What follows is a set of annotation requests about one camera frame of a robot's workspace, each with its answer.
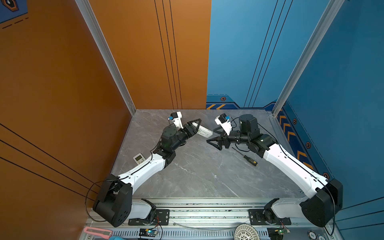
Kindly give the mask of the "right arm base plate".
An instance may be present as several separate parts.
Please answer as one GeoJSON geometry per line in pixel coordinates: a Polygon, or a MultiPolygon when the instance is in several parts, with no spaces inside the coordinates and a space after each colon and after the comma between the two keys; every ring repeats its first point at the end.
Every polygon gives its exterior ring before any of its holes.
{"type": "Polygon", "coordinates": [[[278,218],[272,211],[265,209],[250,209],[248,210],[250,223],[252,226],[261,225],[291,225],[290,218],[278,218]]]}

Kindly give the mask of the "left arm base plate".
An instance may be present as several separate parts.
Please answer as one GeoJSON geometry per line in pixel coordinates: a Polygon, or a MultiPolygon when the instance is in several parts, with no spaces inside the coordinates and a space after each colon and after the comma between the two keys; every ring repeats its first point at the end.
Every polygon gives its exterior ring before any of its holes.
{"type": "Polygon", "coordinates": [[[170,220],[169,209],[156,210],[155,218],[152,221],[146,221],[142,219],[130,219],[128,222],[129,226],[155,226],[160,223],[161,226],[168,226],[170,220]]]}

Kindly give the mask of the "black yellow screwdriver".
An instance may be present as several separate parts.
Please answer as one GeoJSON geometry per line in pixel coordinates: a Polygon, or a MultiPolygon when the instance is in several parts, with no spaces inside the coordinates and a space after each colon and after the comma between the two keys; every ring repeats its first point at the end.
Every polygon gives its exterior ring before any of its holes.
{"type": "Polygon", "coordinates": [[[237,150],[235,148],[233,148],[233,149],[236,152],[238,152],[248,163],[252,164],[254,167],[256,167],[258,165],[258,163],[254,159],[248,157],[247,155],[243,154],[242,152],[240,152],[239,150],[237,150]]]}

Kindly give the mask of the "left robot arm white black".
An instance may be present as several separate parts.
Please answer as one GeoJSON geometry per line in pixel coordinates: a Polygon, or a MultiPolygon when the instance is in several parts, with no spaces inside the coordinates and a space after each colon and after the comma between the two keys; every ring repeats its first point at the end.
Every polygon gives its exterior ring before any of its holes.
{"type": "Polygon", "coordinates": [[[156,218],[156,206],[146,199],[134,200],[135,191],[156,173],[166,168],[176,157],[176,149],[198,133],[202,120],[189,121],[177,129],[172,124],[163,133],[151,156],[135,168],[119,176],[110,174],[100,181],[92,209],[113,227],[121,226],[126,220],[139,219],[151,224],[156,218]]]}

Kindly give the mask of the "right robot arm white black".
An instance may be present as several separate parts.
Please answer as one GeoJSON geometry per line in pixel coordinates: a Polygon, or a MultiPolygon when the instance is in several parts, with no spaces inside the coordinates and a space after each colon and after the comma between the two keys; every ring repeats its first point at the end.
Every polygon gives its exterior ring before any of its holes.
{"type": "Polygon", "coordinates": [[[247,145],[251,152],[277,167],[304,193],[303,198],[291,201],[275,198],[268,202],[262,212],[266,223],[275,225],[285,218],[301,218],[324,228],[335,220],[343,207],[341,182],[316,173],[286,151],[272,135],[261,133],[258,120],[253,115],[239,117],[239,130],[233,130],[226,114],[216,117],[215,122],[223,130],[215,129],[218,136],[209,139],[208,144],[218,150],[228,149],[231,144],[247,145]]]}

